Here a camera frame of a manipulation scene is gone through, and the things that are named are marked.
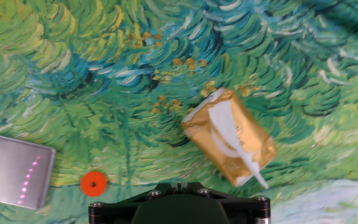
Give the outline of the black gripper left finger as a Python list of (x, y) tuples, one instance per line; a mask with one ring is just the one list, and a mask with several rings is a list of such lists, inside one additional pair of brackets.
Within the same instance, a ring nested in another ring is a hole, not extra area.
[(89, 224), (130, 224), (137, 209), (153, 199), (179, 192), (179, 184), (157, 184), (152, 190), (135, 195), (118, 203), (93, 202), (88, 206)]

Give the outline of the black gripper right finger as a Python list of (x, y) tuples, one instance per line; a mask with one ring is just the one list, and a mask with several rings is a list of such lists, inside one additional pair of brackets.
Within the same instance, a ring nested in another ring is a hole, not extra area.
[(264, 195), (240, 198), (207, 188), (199, 182), (179, 183), (178, 193), (211, 199), (208, 205), (216, 202), (219, 206), (219, 211), (212, 214), (225, 215), (229, 223), (271, 224), (270, 199)]

